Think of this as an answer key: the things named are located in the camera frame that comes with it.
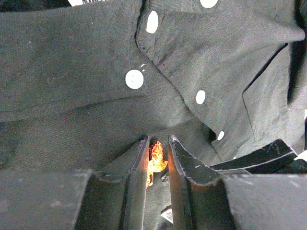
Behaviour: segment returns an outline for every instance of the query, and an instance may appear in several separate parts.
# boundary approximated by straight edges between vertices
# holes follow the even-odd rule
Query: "dark gray fabric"
[[[145,135],[167,153],[174,134],[208,165],[278,138],[303,151],[307,3],[17,2],[0,1],[2,168],[99,170]],[[137,90],[125,83],[132,69],[144,76]],[[146,230],[169,226],[160,178],[147,190]]]

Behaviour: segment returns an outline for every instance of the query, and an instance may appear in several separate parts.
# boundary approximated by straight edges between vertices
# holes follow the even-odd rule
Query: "garment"
[[[0,1],[2,167],[100,170],[144,136],[166,153],[171,134],[207,165],[278,138],[301,153],[307,3],[208,1]],[[171,229],[166,171],[145,230]]]

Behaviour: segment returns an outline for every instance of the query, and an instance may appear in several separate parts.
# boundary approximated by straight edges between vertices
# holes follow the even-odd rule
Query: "black fabric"
[[[278,138],[303,151],[305,1],[218,0],[209,9],[199,0],[0,6],[3,169],[99,170],[144,135],[166,153],[174,134],[207,165]],[[159,26],[149,34],[152,10]],[[125,83],[132,69],[144,76],[137,90]],[[199,90],[203,104],[196,103]],[[146,230],[169,225],[160,217],[168,188],[158,186],[159,176],[154,183]]]

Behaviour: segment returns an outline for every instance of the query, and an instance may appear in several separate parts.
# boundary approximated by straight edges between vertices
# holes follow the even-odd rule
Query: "white button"
[[[206,98],[206,93],[204,90],[199,90],[197,95],[196,95],[196,103],[197,104],[202,104],[205,101]]]
[[[154,34],[158,29],[159,18],[156,11],[152,11],[147,19],[147,28],[146,31],[150,34]]]
[[[126,74],[126,84],[129,88],[137,90],[143,85],[143,83],[144,77],[140,71],[133,69]]]
[[[201,0],[201,5],[204,8],[211,8],[216,5],[218,0]]]
[[[221,140],[224,137],[224,134],[225,133],[223,131],[221,131],[219,137],[217,138],[217,140]]]

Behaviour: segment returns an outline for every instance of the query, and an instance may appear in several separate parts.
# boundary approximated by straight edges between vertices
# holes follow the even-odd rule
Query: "glowing orange object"
[[[153,185],[154,173],[159,173],[167,166],[168,161],[163,160],[162,144],[158,141],[152,149],[152,159],[148,162],[146,188]]]

